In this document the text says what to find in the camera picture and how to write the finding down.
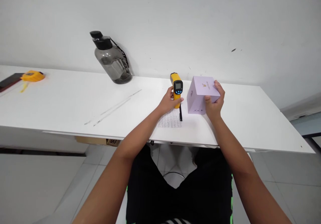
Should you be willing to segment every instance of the purple paper box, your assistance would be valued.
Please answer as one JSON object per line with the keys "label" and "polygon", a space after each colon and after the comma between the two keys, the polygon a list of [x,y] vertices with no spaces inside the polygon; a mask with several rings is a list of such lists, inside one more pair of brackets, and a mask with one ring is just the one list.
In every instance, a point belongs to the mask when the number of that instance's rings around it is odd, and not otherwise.
{"label": "purple paper box", "polygon": [[220,93],[214,87],[213,77],[194,76],[187,93],[187,110],[189,114],[206,113],[205,95],[211,96],[212,103],[220,97]]}

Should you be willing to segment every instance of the paper sheet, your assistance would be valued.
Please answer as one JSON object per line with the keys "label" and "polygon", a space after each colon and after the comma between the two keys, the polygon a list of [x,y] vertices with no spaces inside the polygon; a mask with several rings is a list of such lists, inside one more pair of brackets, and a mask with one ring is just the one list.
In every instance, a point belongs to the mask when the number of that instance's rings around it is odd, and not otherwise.
{"label": "paper sheet", "polygon": [[157,126],[159,128],[182,128],[180,121],[180,109],[173,109],[159,120]]}

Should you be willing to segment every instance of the cardboard box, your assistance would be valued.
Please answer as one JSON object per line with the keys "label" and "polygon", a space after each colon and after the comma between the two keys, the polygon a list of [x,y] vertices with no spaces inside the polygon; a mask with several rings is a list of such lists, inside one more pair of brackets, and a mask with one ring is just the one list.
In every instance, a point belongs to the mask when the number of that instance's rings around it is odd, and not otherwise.
{"label": "cardboard box", "polygon": [[187,93],[187,110],[189,114],[206,114],[204,96],[211,96],[214,103],[220,93],[214,87],[213,77],[194,76]]}
{"label": "cardboard box", "polygon": [[85,137],[85,136],[75,136],[75,139],[79,143],[85,144],[96,144],[96,145],[111,145],[118,147],[120,140],[114,139],[104,139],[104,138],[96,138],[96,137]]}

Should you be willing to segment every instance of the gray water bottle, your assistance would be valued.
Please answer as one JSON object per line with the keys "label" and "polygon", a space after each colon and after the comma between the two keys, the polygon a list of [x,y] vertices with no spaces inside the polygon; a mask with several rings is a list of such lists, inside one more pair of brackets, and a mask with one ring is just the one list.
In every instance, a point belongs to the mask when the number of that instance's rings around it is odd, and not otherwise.
{"label": "gray water bottle", "polygon": [[103,36],[100,31],[92,31],[90,35],[97,47],[95,56],[111,80],[116,84],[129,82],[132,74],[124,51],[110,37]]}

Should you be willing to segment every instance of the yellow tape measure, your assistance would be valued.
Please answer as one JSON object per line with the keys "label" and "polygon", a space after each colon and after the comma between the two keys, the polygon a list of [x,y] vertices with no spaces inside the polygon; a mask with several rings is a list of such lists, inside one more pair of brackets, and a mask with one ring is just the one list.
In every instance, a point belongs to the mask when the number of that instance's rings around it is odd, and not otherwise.
{"label": "yellow tape measure", "polygon": [[44,74],[42,72],[30,70],[24,73],[21,76],[21,79],[24,81],[24,83],[23,83],[23,89],[20,91],[20,93],[25,91],[25,89],[28,87],[28,84],[29,84],[28,82],[38,82],[40,80],[43,80]]}

